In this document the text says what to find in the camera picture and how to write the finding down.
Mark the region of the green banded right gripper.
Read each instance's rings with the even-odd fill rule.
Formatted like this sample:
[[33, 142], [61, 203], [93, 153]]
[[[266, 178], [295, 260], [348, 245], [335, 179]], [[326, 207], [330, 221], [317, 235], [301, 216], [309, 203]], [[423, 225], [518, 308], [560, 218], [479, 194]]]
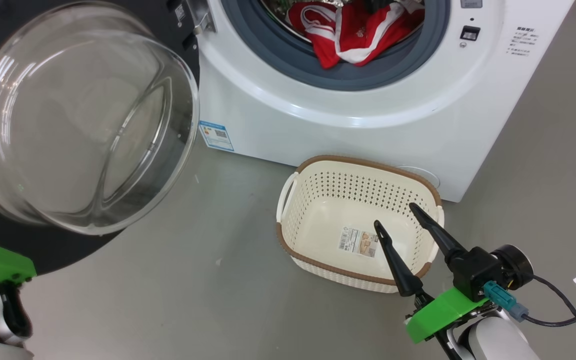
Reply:
[[[466, 248], [418, 204], [410, 202], [408, 207], [421, 228], [426, 230], [434, 239], [435, 244], [444, 255], [447, 265], [451, 265], [454, 259], [467, 253]], [[422, 280], [410, 271], [394, 248], [393, 240], [381, 221], [377, 219], [374, 221], [374, 229], [398, 293], [402, 297], [414, 297], [416, 310], [406, 323], [407, 334], [414, 344], [434, 337], [456, 322], [468, 321], [474, 317], [473, 313], [484, 313], [487, 310], [496, 309], [497, 306], [487, 297], [478, 301], [471, 301], [469, 297], [455, 287], [442, 292], [436, 298], [431, 297], [423, 290]]]

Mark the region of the cream perforated laundry basket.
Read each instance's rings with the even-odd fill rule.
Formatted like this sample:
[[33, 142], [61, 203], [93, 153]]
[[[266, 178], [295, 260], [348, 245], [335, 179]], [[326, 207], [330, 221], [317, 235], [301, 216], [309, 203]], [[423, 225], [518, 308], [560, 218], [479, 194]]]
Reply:
[[320, 155], [297, 167], [282, 187], [276, 208], [279, 244], [304, 271], [371, 292], [398, 291], [381, 244], [374, 258], [338, 249], [343, 227], [377, 234], [384, 225], [412, 274], [430, 271], [439, 248], [419, 225], [416, 203], [444, 225], [436, 187], [419, 174], [379, 162]]

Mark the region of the printed product label sticker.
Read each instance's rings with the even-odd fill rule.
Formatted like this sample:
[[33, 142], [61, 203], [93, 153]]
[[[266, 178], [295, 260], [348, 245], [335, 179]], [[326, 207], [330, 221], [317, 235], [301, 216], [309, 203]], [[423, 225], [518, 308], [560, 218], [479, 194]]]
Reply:
[[376, 256], [379, 246], [376, 234], [353, 227], [343, 227], [338, 242], [338, 249], [341, 251], [368, 258]]

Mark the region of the blue energy label sticker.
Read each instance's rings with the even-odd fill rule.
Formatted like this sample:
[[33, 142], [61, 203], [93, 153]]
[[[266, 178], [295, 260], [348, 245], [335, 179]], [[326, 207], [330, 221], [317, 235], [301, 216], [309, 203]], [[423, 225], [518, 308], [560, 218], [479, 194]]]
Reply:
[[225, 126], [201, 120], [199, 121], [199, 130], [209, 148], [234, 152], [233, 143]]

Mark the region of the white front-load washing machine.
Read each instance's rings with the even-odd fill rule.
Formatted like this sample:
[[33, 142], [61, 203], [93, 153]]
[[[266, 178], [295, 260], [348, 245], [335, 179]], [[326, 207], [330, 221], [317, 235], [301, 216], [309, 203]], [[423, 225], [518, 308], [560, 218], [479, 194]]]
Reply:
[[239, 155], [401, 167], [459, 202], [575, 0], [416, 0], [423, 23], [365, 66], [323, 69], [279, 16], [291, 0], [207, 0], [200, 121]]

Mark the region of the round glass washing machine door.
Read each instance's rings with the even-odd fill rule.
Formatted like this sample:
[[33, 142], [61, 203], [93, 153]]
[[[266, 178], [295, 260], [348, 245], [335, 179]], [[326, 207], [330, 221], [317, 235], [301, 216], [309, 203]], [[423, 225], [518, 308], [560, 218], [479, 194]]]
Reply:
[[162, 200], [198, 119], [189, 0], [0, 0], [0, 248], [39, 275]]

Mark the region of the red and white garment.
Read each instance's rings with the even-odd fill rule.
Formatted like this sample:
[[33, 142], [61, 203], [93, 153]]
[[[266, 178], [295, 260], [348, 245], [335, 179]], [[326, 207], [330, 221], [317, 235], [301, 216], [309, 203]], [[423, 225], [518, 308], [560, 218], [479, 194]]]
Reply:
[[416, 0], [394, 0], [370, 13], [361, 1], [341, 7], [304, 1], [293, 4], [285, 19], [311, 42], [323, 69], [340, 61], [361, 68], [413, 34], [425, 20], [425, 7]]

